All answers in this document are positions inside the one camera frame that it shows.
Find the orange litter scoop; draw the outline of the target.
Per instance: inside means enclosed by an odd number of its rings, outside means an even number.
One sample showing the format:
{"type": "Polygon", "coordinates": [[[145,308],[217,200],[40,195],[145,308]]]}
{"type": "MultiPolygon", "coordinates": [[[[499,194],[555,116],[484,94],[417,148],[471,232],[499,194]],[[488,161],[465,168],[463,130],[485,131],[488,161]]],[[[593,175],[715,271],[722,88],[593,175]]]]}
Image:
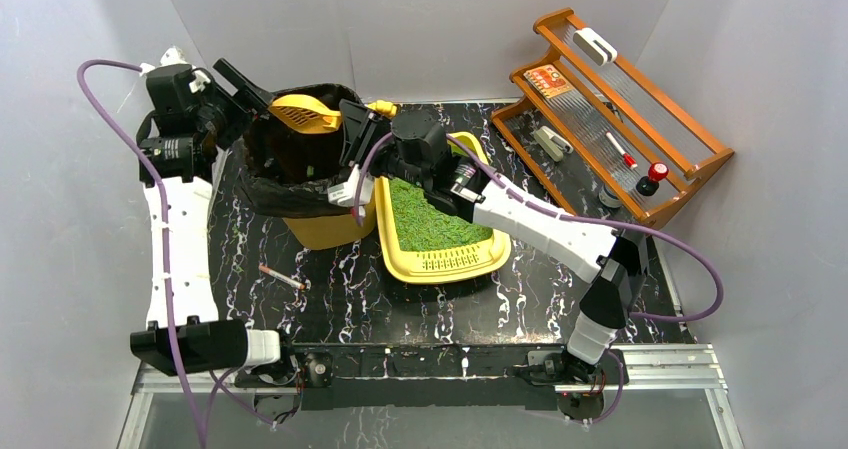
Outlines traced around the orange litter scoop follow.
{"type": "MultiPolygon", "coordinates": [[[[350,103],[350,100],[340,101],[340,107],[343,102],[350,103]]],[[[318,98],[306,94],[287,94],[274,99],[268,111],[299,134],[323,135],[334,133],[341,127],[340,107],[330,109],[318,98]]]]}

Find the black trash bag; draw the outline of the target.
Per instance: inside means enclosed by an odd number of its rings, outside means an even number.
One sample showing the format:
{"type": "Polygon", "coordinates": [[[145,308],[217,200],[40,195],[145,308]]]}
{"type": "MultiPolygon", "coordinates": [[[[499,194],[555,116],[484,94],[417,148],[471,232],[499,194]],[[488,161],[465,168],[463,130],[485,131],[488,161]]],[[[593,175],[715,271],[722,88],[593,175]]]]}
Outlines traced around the black trash bag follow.
{"type": "Polygon", "coordinates": [[[234,192],[254,213],[313,218],[347,213],[328,200],[328,189],[344,182],[339,164],[345,134],[301,134],[273,115],[253,121],[232,146],[238,174],[234,192]]]}

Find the yellow trash bin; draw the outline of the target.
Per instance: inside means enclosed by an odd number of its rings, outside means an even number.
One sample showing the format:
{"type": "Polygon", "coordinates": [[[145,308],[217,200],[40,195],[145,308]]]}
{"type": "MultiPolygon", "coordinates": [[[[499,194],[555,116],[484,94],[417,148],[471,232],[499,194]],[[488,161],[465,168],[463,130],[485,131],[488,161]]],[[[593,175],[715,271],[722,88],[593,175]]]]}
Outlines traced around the yellow trash bin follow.
{"type": "Polygon", "coordinates": [[[369,235],[376,227],[374,201],[364,206],[362,224],[351,209],[331,204],[323,192],[295,191],[283,198],[281,217],[301,245],[324,250],[346,245],[369,235]]]}

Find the yellow litter box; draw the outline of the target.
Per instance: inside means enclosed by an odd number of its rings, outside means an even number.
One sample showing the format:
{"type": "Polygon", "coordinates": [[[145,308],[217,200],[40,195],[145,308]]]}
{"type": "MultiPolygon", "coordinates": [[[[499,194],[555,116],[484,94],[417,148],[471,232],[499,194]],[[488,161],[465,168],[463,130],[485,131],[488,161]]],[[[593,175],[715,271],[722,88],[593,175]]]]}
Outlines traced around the yellow litter box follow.
{"type": "Polygon", "coordinates": [[[374,199],[383,260],[396,279],[409,284],[446,284],[491,273],[506,263],[511,253],[511,238],[498,230],[469,244],[429,251],[402,249],[396,207],[392,203],[392,183],[391,179],[378,179],[374,199]]]}

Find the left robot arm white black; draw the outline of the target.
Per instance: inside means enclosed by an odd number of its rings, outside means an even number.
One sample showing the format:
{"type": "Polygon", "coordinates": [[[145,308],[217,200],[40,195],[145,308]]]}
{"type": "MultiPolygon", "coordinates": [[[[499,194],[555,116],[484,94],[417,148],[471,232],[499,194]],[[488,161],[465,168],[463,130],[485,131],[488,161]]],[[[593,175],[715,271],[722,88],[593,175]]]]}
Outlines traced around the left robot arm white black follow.
{"type": "Polygon", "coordinates": [[[174,376],[271,365],[282,358],[275,330],[249,329],[220,319],[209,274],[208,215],[214,165],[256,118],[263,93],[227,61],[217,68],[236,83],[229,94],[211,73],[189,63],[175,47],[145,68],[153,104],[135,141],[159,172],[158,188],[140,170],[150,217],[153,278],[144,330],[130,336],[133,355],[174,376]]]}

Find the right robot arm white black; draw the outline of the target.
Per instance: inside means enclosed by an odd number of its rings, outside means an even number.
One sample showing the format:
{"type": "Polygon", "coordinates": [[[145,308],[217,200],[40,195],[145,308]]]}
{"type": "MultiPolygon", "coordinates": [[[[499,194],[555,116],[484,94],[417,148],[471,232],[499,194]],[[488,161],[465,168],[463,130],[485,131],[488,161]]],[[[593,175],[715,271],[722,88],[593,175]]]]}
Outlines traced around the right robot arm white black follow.
{"type": "Polygon", "coordinates": [[[595,366],[622,330],[646,267],[640,234],[620,221],[584,219],[521,190],[484,163],[438,123],[403,126],[350,100],[339,104],[344,145],[339,163],[345,181],[328,191],[329,203],[364,214],[379,177],[419,187],[427,202],[448,216],[489,227],[563,263],[589,288],[566,342],[566,351],[595,366]]]}

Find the green cat litter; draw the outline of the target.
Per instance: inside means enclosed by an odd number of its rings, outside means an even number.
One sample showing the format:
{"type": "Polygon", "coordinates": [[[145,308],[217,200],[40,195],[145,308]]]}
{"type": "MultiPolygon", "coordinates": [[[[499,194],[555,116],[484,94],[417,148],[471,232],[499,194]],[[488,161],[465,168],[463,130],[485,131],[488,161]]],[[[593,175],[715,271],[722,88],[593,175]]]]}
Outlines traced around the green cat litter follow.
{"type": "Polygon", "coordinates": [[[491,228],[436,210],[426,201],[421,188],[405,181],[390,179],[389,192],[398,244],[402,251],[452,249],[493,236],[491,228]]]}

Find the grey white stapler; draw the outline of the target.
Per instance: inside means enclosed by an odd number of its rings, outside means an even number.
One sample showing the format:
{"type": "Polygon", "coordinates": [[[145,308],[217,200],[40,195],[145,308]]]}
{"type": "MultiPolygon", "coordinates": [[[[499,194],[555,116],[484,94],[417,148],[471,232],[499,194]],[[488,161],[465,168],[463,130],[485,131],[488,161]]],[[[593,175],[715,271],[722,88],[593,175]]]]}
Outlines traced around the grey white stapler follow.
{"type": "Polygon", "coordinates": [[[555,162],[574,152],[573,146],[557,131],[541,126],[532,132],[532,136],[543,151],[555,162]]]}

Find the orange card packet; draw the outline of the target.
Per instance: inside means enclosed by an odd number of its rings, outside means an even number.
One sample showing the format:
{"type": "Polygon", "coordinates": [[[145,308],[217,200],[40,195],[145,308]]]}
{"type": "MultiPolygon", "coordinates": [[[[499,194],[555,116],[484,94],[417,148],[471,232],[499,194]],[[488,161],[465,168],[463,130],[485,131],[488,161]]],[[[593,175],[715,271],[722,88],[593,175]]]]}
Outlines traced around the orange card packet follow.
{"type": "Polygon", "coordinates": [[[523,73],[523,77],[545,99],[558,97],[574,89],[573,85],[553,64],[528,69],[523,73]]]}

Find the white marker pen on table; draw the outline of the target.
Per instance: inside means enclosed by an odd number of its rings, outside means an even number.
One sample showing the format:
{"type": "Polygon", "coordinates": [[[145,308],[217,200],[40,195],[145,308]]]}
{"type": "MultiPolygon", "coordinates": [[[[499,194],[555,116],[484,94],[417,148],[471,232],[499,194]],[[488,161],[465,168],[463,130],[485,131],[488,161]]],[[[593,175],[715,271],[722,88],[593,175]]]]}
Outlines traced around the white marker pen on table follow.
{"type": "Polygon", "coordinates": [[[275,279],[279,282],[282,282],[282,283],[286,284],[287,286],[289,286],[291,288],[298,289],[298,290],[304,290],[306,288],[305,283],[300,282],[300,281],[298,281],[298,280],[296,280],[292,277],[289,277],[285,274],[282,274],[279,271],[276,271],[276,270],[274,270],[274,269],[272,269],[272,268],[270,268],[266,265],[260,264],[258,266],[258,268],[263,274],[266,274],[269,277],[271,277],[271,278],[273,278],[273,279],[275,279]]]}

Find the wooden shelf rack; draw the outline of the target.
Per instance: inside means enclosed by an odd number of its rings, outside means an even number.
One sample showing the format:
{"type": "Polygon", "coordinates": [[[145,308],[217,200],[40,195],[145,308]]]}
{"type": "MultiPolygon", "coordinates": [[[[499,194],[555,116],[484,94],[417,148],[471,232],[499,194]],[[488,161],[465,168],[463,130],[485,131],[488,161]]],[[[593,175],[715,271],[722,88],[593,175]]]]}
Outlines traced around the wooden shelf rack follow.
{"type": "Polygon", "coordinates": [[[547,50],[510,74],[521,97],[495,111],[491,122],[555,204],[579,215],[613,215],[661,228],[734,152],[612,44],[618,51],[614,63],[598,66],[591,61],[572,41],[584,27],[590,26],[570,8],[534,23],[547,50]],[[546,64],[553,64],[574,89],[545,99],[523,73],[546,64]],[[532,136],[541,126],[559,132],[574,152],[553,161],[532,136]],[[624,164],[606,139],[607,131],[636,160],[637,169],[624,164]],[[655,162],[666,164],[669,174],[653,196],[645,197],[635,186],[655,162]],[[621,208],[610,210],[599,202],[604,185],[622,201],[621,208]]]}

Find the small blue white jar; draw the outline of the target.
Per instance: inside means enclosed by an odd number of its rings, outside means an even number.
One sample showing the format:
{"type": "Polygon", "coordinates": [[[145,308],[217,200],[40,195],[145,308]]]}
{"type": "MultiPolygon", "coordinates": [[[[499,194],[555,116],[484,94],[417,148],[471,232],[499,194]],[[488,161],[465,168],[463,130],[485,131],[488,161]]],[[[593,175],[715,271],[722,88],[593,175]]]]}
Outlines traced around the small blue white jar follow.
{"type": "Polygon", "coordinates": [[[604,207],[610,210],[616,210],[623,206],[622,201],[607,185],[600,188],[598,192],[598,199],[604,207]]]}

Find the red capped marker on shelf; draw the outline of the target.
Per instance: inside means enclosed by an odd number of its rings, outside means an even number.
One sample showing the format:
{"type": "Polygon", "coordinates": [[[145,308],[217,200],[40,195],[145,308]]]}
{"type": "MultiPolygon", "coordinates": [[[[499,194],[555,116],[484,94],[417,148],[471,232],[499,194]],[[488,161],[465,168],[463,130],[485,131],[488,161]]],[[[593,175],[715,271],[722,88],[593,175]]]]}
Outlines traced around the red capped marker on shelf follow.
{"type": "Polygon", "coordinates": [[[638,168],[638,163],[636,162],[636,160],[635,160],[635,159],[632,157],[632,155],[631,155],[631,154],[630,154],[630,153],[629,153],[629,152],[628,152],[628,151],[627,151],[627,150],[626,150],[626,149],[622,146],[622,144],[618,141],[618,139],[617,139],[617,138],[616,138],[616,137],[615,137],[615,136],[614,136],[611,132],[607,131],[607,132],[605,133],[605,137],[606,137],[606,139],[609,141],[609,143],[613,146],[613,148],[614,148],[614,149],[618,152],[618,154],[619,154],[619,155],[620,155],[620,157],[622,158],[622,160],[623,160],[624,164],[625,164],[628,168],[630,168],[630,169],[632,169],[632,170],[635,170],[635,169],[637,169],[637,168],[638,168]]]}

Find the red black stamp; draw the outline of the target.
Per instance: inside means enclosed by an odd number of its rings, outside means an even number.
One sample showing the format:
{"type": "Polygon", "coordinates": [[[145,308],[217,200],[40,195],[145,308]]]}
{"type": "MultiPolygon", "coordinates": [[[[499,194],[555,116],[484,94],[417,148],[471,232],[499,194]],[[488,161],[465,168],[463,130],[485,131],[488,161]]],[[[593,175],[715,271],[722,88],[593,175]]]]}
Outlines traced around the red black stamp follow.
{"type": "Polygon", "coordinates": [[[660,183],[669,174],[668,166],[662,162],[652,163],[645,176],[637,182],[636,192],[645,197],[653,196],[659,189],[660,183]]]}

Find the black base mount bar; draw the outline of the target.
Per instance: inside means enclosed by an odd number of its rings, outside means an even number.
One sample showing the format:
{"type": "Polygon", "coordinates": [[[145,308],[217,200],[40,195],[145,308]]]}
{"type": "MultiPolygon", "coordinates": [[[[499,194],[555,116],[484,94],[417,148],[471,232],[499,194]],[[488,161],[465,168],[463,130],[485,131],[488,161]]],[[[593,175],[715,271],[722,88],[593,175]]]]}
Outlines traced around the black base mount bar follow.
{"type": "Polygon", "coordinates": [[[602,416],[629,381],[621,351],[591,365],[562,344],[296,343],[280,362],[235,377],[239,389],[298,395],[306,411],[517,407],[576,420],[602,416]]]}

